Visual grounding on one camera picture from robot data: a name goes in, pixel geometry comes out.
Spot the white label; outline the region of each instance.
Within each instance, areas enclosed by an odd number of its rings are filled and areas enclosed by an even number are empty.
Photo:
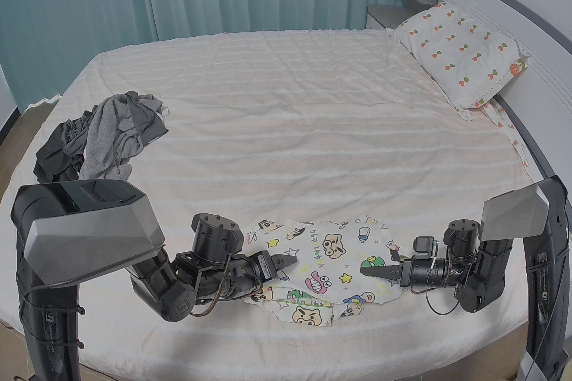
[[[270,270],[268,270],[268,265],[266,265],[266,260],[264,260],[264,256],[262,254],[258,256],[258,263],[260,264],[262,273],[264,273],[264,278],[270,279],[272,275],[270,274]]]

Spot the floor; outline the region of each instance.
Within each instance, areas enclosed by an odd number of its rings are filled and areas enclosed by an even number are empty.
[[[0,198],[10,183],[10,177],[20,162],[34,135],[51,113],[55,104],[43,103],[24,112],[0,144]],[[0,321],[0,379],[27,380],[32,376],[32,365],[27,354],[24,337],[16,330],[6,328]],[[517,328],[495,343],[439,370],[407,378],[407,381],[498,381],[513,379],[518,369],[520,349],[526,342],[526,325]],[[572,351],[572,339],[565,344],[568,353]],[[123,377],[109,375],[81,368],[82,381],[117,380],[129,381]],[[562,381],[572,381],[572,363],[568,365]]]

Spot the white bed sheet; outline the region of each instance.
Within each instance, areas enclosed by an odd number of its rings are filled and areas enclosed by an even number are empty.
[[[462,120],[407,50],[385,31],[221,34],[128,46],[95,57],[16,168],[0,205],[0,318],[16,328],[11,203],[32,184],[35,152],[56,125],[113,93],[153,93],[169,133],[131,160],[167,250],[190,249],[195,213],[243,229],[261,219],[346,220],[368,214],[402,252],[442,238],[450,220],[530,184],[508,138],[483,114]],[[134,380],[393,380],[446,365],[526,320],[522,243],[507,287],[480,313],[433,314],[404,293],[330,328],[277,321],[245,303],[164,322],[119,271],[80,287],[82,362]],[[453,291],[431,293],[433,306]]]

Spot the nightstand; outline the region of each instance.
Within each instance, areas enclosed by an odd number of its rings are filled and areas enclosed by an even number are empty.
[[[366,28],[396,28],[411,16],[435,6],[437,0],[405,0],[405,4],[405,7],[368,5]]]

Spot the white headboard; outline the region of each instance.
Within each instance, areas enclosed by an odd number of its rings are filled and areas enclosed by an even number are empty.
[[[572,194],[572,42],[516,0],[450,1],[512,36],[529,54],[528,68],[496,98],[541,173],[558,174]]]

